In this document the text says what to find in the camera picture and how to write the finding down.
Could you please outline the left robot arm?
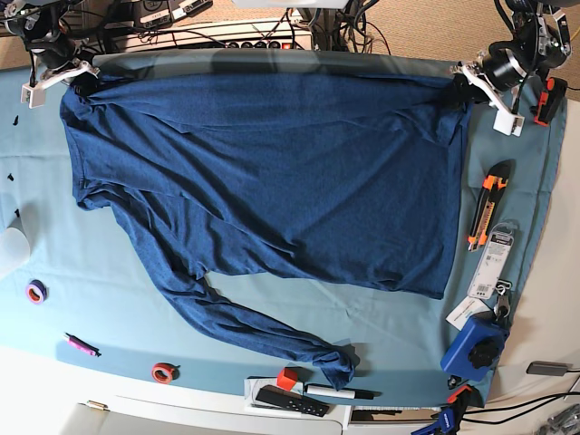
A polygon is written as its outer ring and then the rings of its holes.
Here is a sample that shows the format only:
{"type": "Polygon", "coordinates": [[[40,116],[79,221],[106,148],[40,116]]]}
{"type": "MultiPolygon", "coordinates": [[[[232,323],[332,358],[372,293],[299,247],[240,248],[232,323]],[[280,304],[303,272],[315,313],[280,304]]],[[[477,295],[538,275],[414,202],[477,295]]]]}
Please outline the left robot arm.
{"type": "Polygon", "coordinates": [[[542,83],[531,108],[534,123],[548,126],[563,102],[567,81],[549,73],[570,57],[571,35],[562,3],[496,1],[494,6],[511,38],[491,43],[472,62],[453,65],[447,102],[486,103],[496,110],[493,129],[519,136],[525,122],[519,106],[530,78],[542,83]]]}

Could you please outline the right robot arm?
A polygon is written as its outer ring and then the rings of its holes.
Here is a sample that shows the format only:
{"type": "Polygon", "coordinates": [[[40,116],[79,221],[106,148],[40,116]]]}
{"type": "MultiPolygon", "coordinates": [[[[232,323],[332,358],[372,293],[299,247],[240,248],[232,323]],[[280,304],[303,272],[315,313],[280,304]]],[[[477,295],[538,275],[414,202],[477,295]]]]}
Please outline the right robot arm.
{"type": "Polygon", "coordinates": [[[97,78],[98,67],[92,64],[89,38],[75,32],[64,16],[78,1],[51,1],[35,5],[31,1],[3,1],[1,24],[21,39],[31,60],[30,76],[22,86],[21,102],[35,109],[45,104],[47,90],[63,82],[70,84],[80,76],[97,78]]]}

